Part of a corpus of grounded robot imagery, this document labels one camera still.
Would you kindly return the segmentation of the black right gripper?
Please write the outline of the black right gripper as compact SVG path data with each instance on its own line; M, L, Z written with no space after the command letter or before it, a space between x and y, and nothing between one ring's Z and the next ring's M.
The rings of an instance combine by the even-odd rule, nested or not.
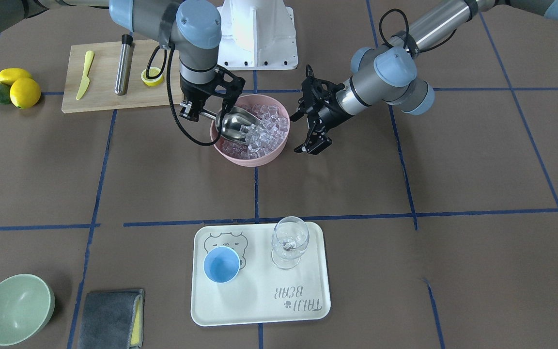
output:
M180 102L178 115L192 122L199 121L200 112L211 96L223 99L223 110L230 112L246 84L244 78L238 77L221 65L206 71L197 71L182 65L179 72L184 100Z

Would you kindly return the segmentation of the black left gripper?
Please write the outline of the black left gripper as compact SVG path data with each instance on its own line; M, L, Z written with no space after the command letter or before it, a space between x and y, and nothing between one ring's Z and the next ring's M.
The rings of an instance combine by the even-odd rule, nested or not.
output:
M352 118L339 104L338 93L345 89L343 82L334 84L315 77L312 66L306 65L305 78L301 84L303 95L299 98L296 112L290 116L290 121L299 121L306 115L310 126L303 143L296 146L293 152L318 155L332 145L328 127L337 127ZM314 121L321 121L323 125L312 125Z

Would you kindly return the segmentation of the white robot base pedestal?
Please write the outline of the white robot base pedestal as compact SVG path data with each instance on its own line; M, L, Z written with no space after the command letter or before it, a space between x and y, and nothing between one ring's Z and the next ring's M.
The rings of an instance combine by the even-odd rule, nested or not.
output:
M296 69L294 11L283 0L226 0L217 64L231 71Z

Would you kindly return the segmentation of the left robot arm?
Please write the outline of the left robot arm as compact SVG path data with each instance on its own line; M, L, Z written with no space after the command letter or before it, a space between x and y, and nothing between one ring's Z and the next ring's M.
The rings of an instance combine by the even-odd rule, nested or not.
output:
M463 24L498 6L509 6L558 21L558 0L443 0L379 47L363 47L350 62L344 82L315 77L310 65L301 84L302 97L291 121L306 117L308 132L296 153L317 155L332 144L331 129L370 106L385 102L404 113L421 115L434 103L431 84L417 75L416 58L445 44Z

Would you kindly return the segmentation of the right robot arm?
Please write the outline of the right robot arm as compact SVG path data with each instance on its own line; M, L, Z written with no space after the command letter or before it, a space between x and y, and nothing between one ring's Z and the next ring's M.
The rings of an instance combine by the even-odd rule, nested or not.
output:
M206 0L0 0L0 33L49 9L72 6L107 8L119 26L178 52L180 117L197 121L211 96L223 99L225 116L241 95L244 79L218 64L221 16Z

